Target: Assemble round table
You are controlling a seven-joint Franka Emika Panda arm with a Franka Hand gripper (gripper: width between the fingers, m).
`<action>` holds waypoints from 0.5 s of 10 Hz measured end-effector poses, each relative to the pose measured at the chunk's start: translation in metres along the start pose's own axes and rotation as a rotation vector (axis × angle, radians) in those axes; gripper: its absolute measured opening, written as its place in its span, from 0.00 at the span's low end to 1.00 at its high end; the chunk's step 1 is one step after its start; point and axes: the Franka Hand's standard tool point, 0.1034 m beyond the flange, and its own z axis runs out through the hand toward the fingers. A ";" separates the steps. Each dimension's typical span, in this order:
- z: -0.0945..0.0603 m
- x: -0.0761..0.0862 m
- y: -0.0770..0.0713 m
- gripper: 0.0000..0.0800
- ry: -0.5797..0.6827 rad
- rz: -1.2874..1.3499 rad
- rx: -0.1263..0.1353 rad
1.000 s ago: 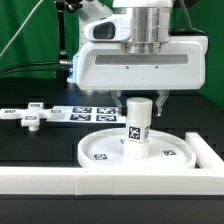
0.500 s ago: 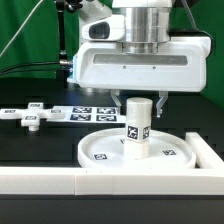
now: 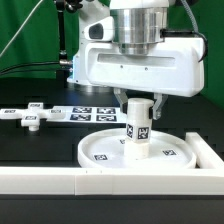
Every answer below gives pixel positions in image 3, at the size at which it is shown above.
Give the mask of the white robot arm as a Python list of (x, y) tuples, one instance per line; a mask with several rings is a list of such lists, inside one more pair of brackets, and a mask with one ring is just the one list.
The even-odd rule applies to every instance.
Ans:
[(176, 0), (82, 0), (79, 50), (70, 83), (86, 91), (112, 88), (124, 106), (128, 90), (151, 92), (153, 118), (170, 95), (191, 97), (204, 86), (205, 37), (167, 28)]

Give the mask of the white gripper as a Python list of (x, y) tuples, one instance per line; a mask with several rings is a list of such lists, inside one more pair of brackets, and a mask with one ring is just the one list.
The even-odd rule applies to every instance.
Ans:
[(114, 87), (122, 113), (128, 107), (125, 89), (155, 93), (152, 118), (158, 120), (167, 95), (192, 97), (204, 87), (201, 37), (166, 37), (150, 44), (146, 55), (122, 54), (111, 42), (89, 42), (83, 52), (86, 79), (93, 85)]

